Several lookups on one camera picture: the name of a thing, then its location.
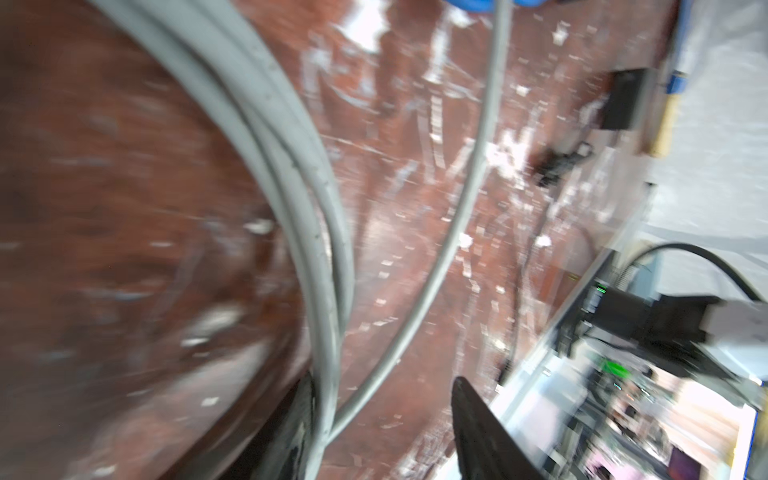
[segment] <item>light blue object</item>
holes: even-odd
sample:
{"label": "light blue object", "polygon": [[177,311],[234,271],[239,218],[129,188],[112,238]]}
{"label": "light blue object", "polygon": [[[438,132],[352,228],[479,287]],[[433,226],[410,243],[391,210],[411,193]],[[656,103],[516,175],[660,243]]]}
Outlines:
{"label": "light blue object", "polygon": [[[515,0],[515,5],[521,7],[538,7],[547,0]],[[461,10],[475,13],[485,13],[493,10],[493,0],[448,0],[448,3]]]}

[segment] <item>gray cable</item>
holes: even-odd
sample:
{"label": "gray cable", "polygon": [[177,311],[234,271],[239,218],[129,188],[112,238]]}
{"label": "gray cable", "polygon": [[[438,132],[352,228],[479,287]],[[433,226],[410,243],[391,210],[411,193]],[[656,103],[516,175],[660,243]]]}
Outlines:
{"label": "gray cable", "polygon": [[373,371],[336,413],[331,439],[337,437],[355,418],[355,415],[362,410],[408,348],[429,311],[432,301],[440,290],[443,280],[445,280],[445,275],[458,249],[458,238],[466,230],[469,219],[472,217],[475,200],[477,200],[485,174],[485,145],[491,139],[498,119],[512,20],[512,6],[509,0],[495,0],[494,4],[493,34],[488,55],[488,82],[483,92],[483,104],[475,148],[472,150],[467,179],[456,207],[455,216],[442,242],[442,249],[435,265],[429,272],[429,277],[419,292],[419,296],[416,297],[408,318],[400,326],[395,339],[389,344]]}
{"label": "gray cable", "polygon": [[[297,276],[305,296],[310,341],[313,346],[316,415],[308,458],[313,465],[312,468],[317,470],[336,408],[339,380],[339,333],[335,298],[329,290],[331,275],[328,271],[329,264],[324,253],[319,223],[314,216],[308,195],[302,198],[303,201],[296,201],[301,197],[302,192],[306,193],[301,177],[291,168],[275,174],[272,170],[273,165],[268,165],[264,161],[260,149],[253,141],[239,112],[217,86],[215,79],[174,37],[165,33],[149,18],[145,18],[130,2],[114,0],[93,0],[93,2],[163,64],[197,100],[214,123],[222,129],[259,181],[276,218],[286,232],[291,256],[296,264]],[[263,123],[258,115],[252,111],[246,113],[254,124],[254,128],[264,132]],[[268,158],[273,157],[277,164],[290,164],[286,159],[285,150],[277,143],[274,136],[267,135],[260,140],[264,142],[265,150],[269,152]],[[294,202],[286,201],[288,197],[284,195],[285,191],[293,192]],[[307,229],[313,234],[306,235]],[[318,293],[316,290],[318,287],[325,292]]]}
{"label": "gray cable", "polygon": [[333,275],[337,280],[334,284],[341,310],[339,331],[343,331],[349,321],[354,290],[352,243],[346,215],[325,149],[318,148],[319,140],[312,141],[312,135],[308,136],[298,128],[303,123],[301,117],[296,116],[292,108],[286,108],[282,101],[285,95],[281,92],[286,86],[274,85],[275,78],[265,77],[249,54],[240,48],[232,48],[230,37],[239,29],[224,33],[212,24],[209,15],[195,8],[189,0],[137,0],[137,3],[205,58],[227,84],[237,86],[249,104],[265,113],[263,119],[269,128],[279,132],[280,142],[300,168],[326,218],[333,249]]}

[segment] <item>thin black cable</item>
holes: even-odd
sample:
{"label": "thin black cable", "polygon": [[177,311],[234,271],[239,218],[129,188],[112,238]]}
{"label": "thin black cable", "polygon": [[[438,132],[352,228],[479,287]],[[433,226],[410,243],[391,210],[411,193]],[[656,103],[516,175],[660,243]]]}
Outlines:
{"label": "thin black cable", "polygon": [[728,262],[720,258],[719,256],[715,255],[714,253],[710,252],[706,248],[698,247],[696,245],[691,245],[690,243],[662,243],[661,245],[656,245],[655,247],[651,247],[647,250],[644,250],[640,252],[634,259],[632,259],[631,262],[624,268],[624,270],[621,271],[621,275],[618,277],[618,281],[616,282],[617,285],[621,285],[621,283],[627,278],[627,276],[630,274],[630,270],[632,267],[637,265],[637,262],[642,260],[645,256],[656,252],[658,250],[683,250],[686,252],[693,253],[694,255],[698,255],[699,257],[702,257],[706,260],[709,260],[714,266],[719,268],[723,273],[725,273],[728,278],[733,280],[733,282],[741,289],[742,292],[753,302],[761,302],[765,303],[765,299],[758,294],[758,292],[755,291],[754,288],[742,277]]}

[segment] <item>brown table surface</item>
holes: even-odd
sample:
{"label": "brown table surface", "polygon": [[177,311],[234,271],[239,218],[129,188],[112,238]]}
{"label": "brown table surface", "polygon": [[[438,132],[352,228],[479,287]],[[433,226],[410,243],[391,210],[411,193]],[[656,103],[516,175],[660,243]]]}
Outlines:
{"label": "brown table surface", "polygon": [[[237,2],[306,101],[353,232],[341,401],[435,260],[463,185],[490,36],[487,15],[436,0],[380,3]],[[533,167],[579,128],[609,71],[657,63],[674,5],[515,9],[473,243],[402,362],[329,446],[320,478],[424,478],[451,451],[452,378],[490,398],[505,356],[530,349],[569,274],[633,211],[647,161],[623,137],[555,199],[531,182]],[[82,0],[2,10],[0,478],[157,478],[203,454],[225,463],[222,445],[258,430],[309,364],[282,232],[244,227],[272,214],[241,160],[103,15]],[[356,30],[377,12],[389,24],[380,38]],[[607,135],[591,139],[605,145]],[[195,344],[200,329],[212,336]]]}

